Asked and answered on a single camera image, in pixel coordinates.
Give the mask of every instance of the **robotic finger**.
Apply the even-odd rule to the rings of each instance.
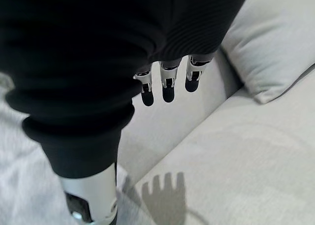
[[[154,102],[153,93],[152,93],[152,64],[145,65],[138,70],[135,79],[141,81],[142,90],[141,97],[142,101],[146,106],[151,106]]]
[[[213,56],[214,53],[207,55],[189,55],[185,83],[185,88],[188,92],[197,90],[200,77],[206,69],[207,64],[211,62]]]
[[[178,66],[181,63],[181,58],[172,61],[161,61],[160,73],[162,82],[163,99],[170,103],[174,100],[174,86],[177,77]]]

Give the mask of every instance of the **robotic arm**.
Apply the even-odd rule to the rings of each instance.
[[[131,99],[153,104],[151,63],[160,61],[163,98],[174,99],[189,55],[193,92],[244,0],[0,0],[0,71],[6,100],[30,116],[39,142],[81,225],[115,225],[121,130]]]

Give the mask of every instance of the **light gray couch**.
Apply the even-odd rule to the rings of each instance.
[[[257,104],[219,51],[197,92],[186,92],[186,59],[175,101],[137,96],[124,129],[118,225],[314,225],[315,73],[282,97]],[[0,97],[5,91],[0,88]],[[0,225],[75,225],[24,114],[0,98]]]
[[[219,51],[196,93],[179,68],[164,103],[157,64],[155,103],[134,99],[119,163],[129,198],[157,225],[314,225],[315,73],[259,105]]]

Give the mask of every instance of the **black sleeve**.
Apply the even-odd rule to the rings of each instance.
[[[58,175],[94,175],[117,160],[136,70],[214,52],[243,1],[0,0],[6,100],[30,115],[23,129]]]

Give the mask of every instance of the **black fingertip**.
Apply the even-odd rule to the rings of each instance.
[[[186,78],[185,88],[188,92],[195,92],[198,89],[199,81],[189,81]]]
[[[172,102],[174,100],[174,95],[174,87],[163,88],[163,99],[165,102]]]
[[[142,101],[145,106],[151,106],[154,102],[153,93],[152,92],[145,92],[141,93]]]

